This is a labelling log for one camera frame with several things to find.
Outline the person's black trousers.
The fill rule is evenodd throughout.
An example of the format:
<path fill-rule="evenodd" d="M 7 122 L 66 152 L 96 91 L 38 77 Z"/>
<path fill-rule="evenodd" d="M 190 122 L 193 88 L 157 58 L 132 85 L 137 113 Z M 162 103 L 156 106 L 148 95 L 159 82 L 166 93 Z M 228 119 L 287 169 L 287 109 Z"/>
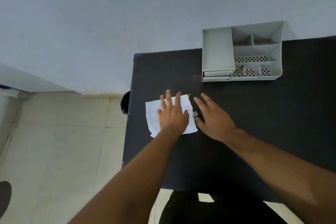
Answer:
<path fill-rule="evenodd" d="M 195 192 L 173 191 L 159 224 L 287 224 L 262 200 L 233 189 L 202 202 Z"/>

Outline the dark round floor object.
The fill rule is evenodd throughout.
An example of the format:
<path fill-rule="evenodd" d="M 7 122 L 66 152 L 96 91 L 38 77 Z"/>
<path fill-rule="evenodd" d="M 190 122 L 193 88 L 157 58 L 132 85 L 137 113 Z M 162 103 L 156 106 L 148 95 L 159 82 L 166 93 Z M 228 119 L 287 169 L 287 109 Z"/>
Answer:
<path fill-rule="evenodd" d="M 0 182 L 0 219 L 6 212 L 12 196 L 12 186 L 8 181 Z"/>

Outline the white paper sheet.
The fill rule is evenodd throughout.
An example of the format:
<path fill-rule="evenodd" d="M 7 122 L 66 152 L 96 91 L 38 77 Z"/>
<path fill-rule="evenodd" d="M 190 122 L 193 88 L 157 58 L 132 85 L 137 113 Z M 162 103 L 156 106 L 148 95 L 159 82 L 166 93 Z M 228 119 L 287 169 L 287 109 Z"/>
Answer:
<path fill-rule="evenodd" d="M 197 112 L 193 111 L 189 95 L 188 94 L 181 95 L 180 103 L 182 112 L 187 110 L 189 113 L 189 123 L 183 134 L 191 134 L 197 132 L 198 129 L 195 124 L 195 117 L 197 117 L 198 114 Z M 148 123 L 149 131 L 151 132 L 151 137 L 155 138 L 161 130 L 159 125 L 159 116 L 157 113 L 157 110 L 162 109 L 161 101 L 155 100 L 151 102 L 146 102 L 145 109 L 146 109 L 146 120 Z"/>

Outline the person's left forearm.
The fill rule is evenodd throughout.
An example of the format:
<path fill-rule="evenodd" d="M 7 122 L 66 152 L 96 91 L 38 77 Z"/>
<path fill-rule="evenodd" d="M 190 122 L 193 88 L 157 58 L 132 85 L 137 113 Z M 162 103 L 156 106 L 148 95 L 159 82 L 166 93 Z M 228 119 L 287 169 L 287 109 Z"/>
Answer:
<path fill-rule="evenodd" d="M 182 133 L 163 128 L 68 224 L 147 224 Z"/>

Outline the person's right forearm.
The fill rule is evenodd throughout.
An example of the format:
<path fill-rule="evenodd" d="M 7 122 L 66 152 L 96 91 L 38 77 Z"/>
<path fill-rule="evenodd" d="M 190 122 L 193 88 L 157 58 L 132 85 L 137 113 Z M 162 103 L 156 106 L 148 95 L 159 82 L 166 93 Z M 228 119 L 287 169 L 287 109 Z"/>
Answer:
<path fill-rule="evenodd" d="M 241 129 L 224 130 L 221 141 L 248 163 L 305 224 L 336 224 L 336 173 Z"/>

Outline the black round object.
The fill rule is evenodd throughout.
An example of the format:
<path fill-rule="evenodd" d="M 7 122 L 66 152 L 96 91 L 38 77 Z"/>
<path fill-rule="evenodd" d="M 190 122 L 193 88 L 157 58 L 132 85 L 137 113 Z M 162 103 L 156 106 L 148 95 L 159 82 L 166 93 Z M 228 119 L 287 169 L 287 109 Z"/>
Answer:
<path fill-rule="evenodd" d="M 130 91 L 126 92 L 121 101 L 120 101 L 120 109 L 123 114 L 128 115 L 128 110 L 129 110 L 129 100 L 130 100 Z"/>

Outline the grey plastic desk organizer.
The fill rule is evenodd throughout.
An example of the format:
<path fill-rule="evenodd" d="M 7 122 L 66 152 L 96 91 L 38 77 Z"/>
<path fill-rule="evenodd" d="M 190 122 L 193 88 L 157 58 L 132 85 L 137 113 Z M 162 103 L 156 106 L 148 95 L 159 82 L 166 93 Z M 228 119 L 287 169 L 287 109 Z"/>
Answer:
<path fill-rule="evenodd" d="M 282 76 L 284 21 L 202 30 L 202 82 L 273 81 Z"/>

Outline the person's left hand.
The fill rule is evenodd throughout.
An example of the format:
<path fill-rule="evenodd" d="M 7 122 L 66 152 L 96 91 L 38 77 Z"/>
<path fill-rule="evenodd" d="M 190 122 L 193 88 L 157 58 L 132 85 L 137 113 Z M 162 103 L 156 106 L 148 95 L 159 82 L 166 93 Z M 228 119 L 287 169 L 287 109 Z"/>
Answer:
<path fill-rule="evenodd" d="M 181 136 L 187 128 L 183 125 L 183 112 L 180 103 L 181 92 L 175 96 L 175 102 L 172 109 L 166 108 L 166 95 L 160 96 L 161 108 L 163 111 L 163 119 L 159 120 L 161 132 L 167 132 L 174 137 Z"/>

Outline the person's right hand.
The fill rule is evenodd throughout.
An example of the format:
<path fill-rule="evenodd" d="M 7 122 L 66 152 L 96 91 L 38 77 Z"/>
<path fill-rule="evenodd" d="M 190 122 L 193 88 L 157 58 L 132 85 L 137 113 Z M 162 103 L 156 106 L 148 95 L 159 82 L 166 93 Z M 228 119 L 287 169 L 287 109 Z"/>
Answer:
<path fill-rule="evenodd" d="M 201 111 L 201 101 L 198 97 L 194 97 L 194 101 Z M 224 111 L 218 104 L 217 109 L 214 111 L 201 111 L 203 120 L 206 124 L 206 131 L 202 131 L 208 137 L 228 143 L 238 135 L 238 129 L 234 124 L 229 114 Z"/>

